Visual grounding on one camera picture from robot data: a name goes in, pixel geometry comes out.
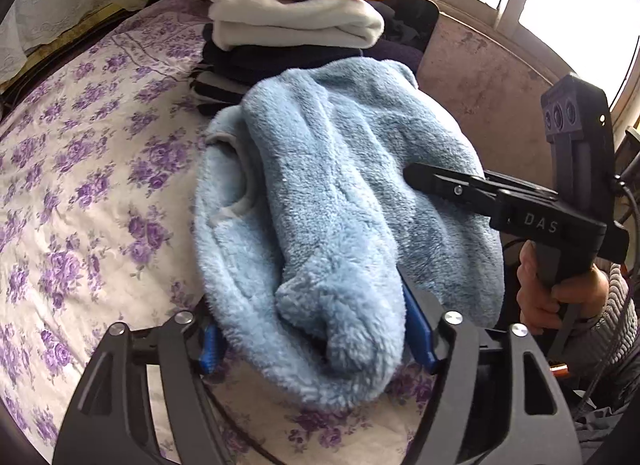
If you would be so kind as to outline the person's right hand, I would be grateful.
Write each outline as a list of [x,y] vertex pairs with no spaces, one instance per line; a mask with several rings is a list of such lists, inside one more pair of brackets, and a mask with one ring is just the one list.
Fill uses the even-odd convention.
[[579,305],[579,319],[598,318],[608,300],[608,275],[596,265],[576,277],[555,284],[544,285],[538,279],[538,261],[535,244],[526,241],[520,251],[518,267],[520,290],[516,295],[520,307],[520,322],[533,335],[545,329],[561,329],[562,305]]

